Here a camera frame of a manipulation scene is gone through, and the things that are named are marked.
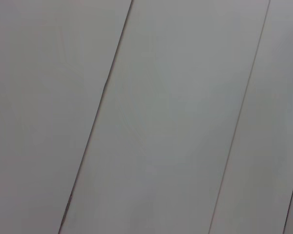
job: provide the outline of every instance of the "white wall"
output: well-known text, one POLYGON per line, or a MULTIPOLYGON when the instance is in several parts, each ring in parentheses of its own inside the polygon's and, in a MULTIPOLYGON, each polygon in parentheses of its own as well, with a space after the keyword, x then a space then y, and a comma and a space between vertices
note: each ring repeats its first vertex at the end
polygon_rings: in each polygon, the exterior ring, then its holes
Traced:
POLYGON ((292 190, 293 0, 272 0, 210 234, 282 234, 292 190))
POLYGON ((268 1, 135 0, 62 234, 207 234, 268 1))
POLYGON ((0 0, 0 234, 55 234, 130 0, 0 0))

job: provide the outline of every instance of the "diagonal line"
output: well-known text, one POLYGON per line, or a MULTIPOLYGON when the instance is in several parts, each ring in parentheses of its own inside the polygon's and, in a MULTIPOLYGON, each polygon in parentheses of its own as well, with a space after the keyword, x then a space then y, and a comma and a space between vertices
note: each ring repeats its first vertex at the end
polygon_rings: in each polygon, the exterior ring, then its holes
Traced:
POLYGON ((288 213, 287 213, 287 217, 285 219, 285 223, 284 223, 284 228, 283 228, 283 233, 285 233, 285 228, 287 226, 287 222, 288 222, 288 217, 289 217, 289 212, 290 212, 290 208, 291 208, 291 203, 292 203, 292 198, 293 198, 293 190, 292 190, 292 195, 291 195, 291 199, 290 199, 290 203, 289 203, 289 207, 288 207, 288 213))
POLYGON ((243 106, 243 103, 244 103, 244 100, 245 100, 245 96, 246 96, 246 91, 247 91, 247 89, 248 89, 248 85, 249 85, 249 83, 250 83, 250 78, 251 78, 252 71, 253 71, 253 68, 254 68, 254 64, 255 64, 255 60, 256 60, 256 56, 257 56, 257 52, 258 52, 258 48, 259 48, 259 43, 260 43, 260 40, 261 40, 262 35, 263 35, 263 31, 264 31, 264 27, 265 27, 265 23, 266 23, 266 18, 267 18, 267 14, 268 14, 268 9, 269 9, 269 5, 270 5, 270 1, 271 1, 271 0, 269 0, 268 5, 267 5, 267 10, 266 10, 265 18, 264 18, 264 23, 263 23, 262 31, 260 32, 260 36, 259 36, 259 40, 258 40, 258 44, 257 44, 257 48, 256 48, 256 52, 255 52, 255 56, 254 56, 254 60, 253 60, 252 67, 251 67, 251 71, 250 71, 250 76, 249 76, 248 83, 247 83, 246 88, 245 88, 245 92, 244 92, 244 96, 243 96, 243 99, 242 99, 242 104, 241 104, 240 112, 239 112, 239 115, 238 115, 238 120, 237 120, 237 122, 236 122, 236 126, 235 126, 235 129, 234 129, 234 133, 233 133, 233 137, 232 137, 231 145, 230 145, 230 148, 229 148, 229 153, 228 153, 228 157, 227 157, 227 161, 226 161, 226 165, 225 165, 225 169, 224 169, 223 177, 222 177, 221 182, 220 182, 220 187, 219 187, 219 190, 218 190, 218 195, 217 195, 216 203, 215 203, 215 206, 214 206, 214 211, 213 211, 213 214, 212 214, 212 217, 211 217, 211 221, 210 221, 210 225, 209 225, 209 232, 208 232, 208 234, 210 234, 211 225, 212 225, 213 220, 214 220, 215 211, 216 211, 216 206, 217 206, 217 204, 218 204, 220 191, 221 191, 221 188, 222 188, 222 185, 223 185, 223 182, 224 182, 225 172, 226 172, 226 169, 227 169, 227 165, 228 165, 228 161, 229 161, 230 152, 231 152, 232 145, 233 145, 233 140, 234 140, 235 133, 236 133, 236 129, 237 129, 237 126, 238 126, 238 122, 239 122, 239 119, 240 119, 240 116, 241 116, 242 106, 243 106))
POLYGON ((95 126, 95 123, 96 123, 96 120, 97 120, 97 117, 99 115, 99 112, 100 112, 100 109, 101 109, 101 105, 102 105, 102 101, 104 99, 104 96, 105 96, 105 92, 106 92, 106 87, 108 85, 108 81, 111 77, 111 74, 112 74, 112 71, 113 71, 113 68, 114 68, 114 64, 115 64, 115 61, 116 61, 116 57, 118 55, 118 51, 119 51, 119 47, 120 47, 120 44, 123 40, 123 35, 124 35, 124 31, 125 31, 125 28, 126 28, 126 24, 128 22, 128 18, 129 18, 129 15, 130 15, 130 11, 131 11, 131 7, 133 5, 133 2, 134 0, 131 0, 131 3, 130 3, 130 6, 129 6, 129 9, 128 9, 128 13, 127 13, 127 16, 126 16, 126 19, 125 19, 125 22, 124 22, 124 26, 123 26, 123 29, 122 29, 122 33, 121 33, 121 36, 119 38, 119 41, 118 41, 118 45, 117 45, 117 48, 116 48, 116 52, 115 52, 115 55, 114 55, 114 58, 113 58, 113 61, 112 61, 112 65, 111 65, 111 68, 109 70, 109 73, 108 73, 108 76, 107 76, 107 79, 106 79, 106 82, 105 82, 105 85, 104 85, 104 88, 103 88, 103 92, 102 92, 102 95, 101 95, 101 99, 100 99, 100 103, 99 103, 99 107, 98 107, 98 110, 97 110, 97 113, 96 113, 96 116, 94 118, 94 121, 93 121, 93 124, 92 124, 92 128, 91 128, 91 131, 90 131, 90 135, 89 135, 89 138, 88 138, 88 141, 87 141, 87 144, 86 144, 86 147, 85 147, 85 150, 84 150, 84 154, 83 154, 83 157, 82 157, 82 160, 81 160, 81 163, 80 163, 80 166, 79 166, 79 169, 78 169, 78 172, 77 172, 77 175, 76 175, 76 179, 75 179, 75 182, 74 182, 74 185, 73 185, 73 188, 72 188, 72 191, 70 193, 70 196, 69 196, 69 199, 68 199, 68 202, 67 202, 67 205, 66 205, 66 209, 65 209, 65 212, 63 214, 63 218, 62 218, 62 221, 61 221, 61 225, 60 225, 60 228, 59 228, 59 232, 58 234, 61 233, 61 229, 62 229, 62 226, 65 222, 65 218, 66 218, 66 215, 67 215, 67 212, 68 212, 68 209, 69 209, 69 206, 70 206, 70 203, 71 203, 71 200, 72 200, 72 197, 74 195, 74 191, 75 191, 75 187, 76 187, 76 183, 78 181, 78 177, 79 177, 79 174, 80 174, 80 171, 81 171, 81 168, 83 166, 83 162, 84 162, 84 158, 85 158, 85 155, 87 153, 87 149, 88 149, 88 145, 89 145, 89 142, 90 142, 90 139, 92 137, 92 134, 93 134, 93 130, 94 130, 94 126, 95 126))

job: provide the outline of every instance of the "white board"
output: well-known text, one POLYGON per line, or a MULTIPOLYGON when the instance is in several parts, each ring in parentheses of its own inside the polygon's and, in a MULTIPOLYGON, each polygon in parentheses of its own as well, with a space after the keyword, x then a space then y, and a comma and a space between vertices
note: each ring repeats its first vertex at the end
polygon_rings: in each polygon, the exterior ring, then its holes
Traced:
POLYGON ((207 234, 267 1, 135 0, 62 234, 207 234))
POLYGON ((282 234, 292 190, 293 0, 273 0, 210 234, 282 234))
POLYGON ((0 234, 55 234, 130 0, 0 0, 0 234))

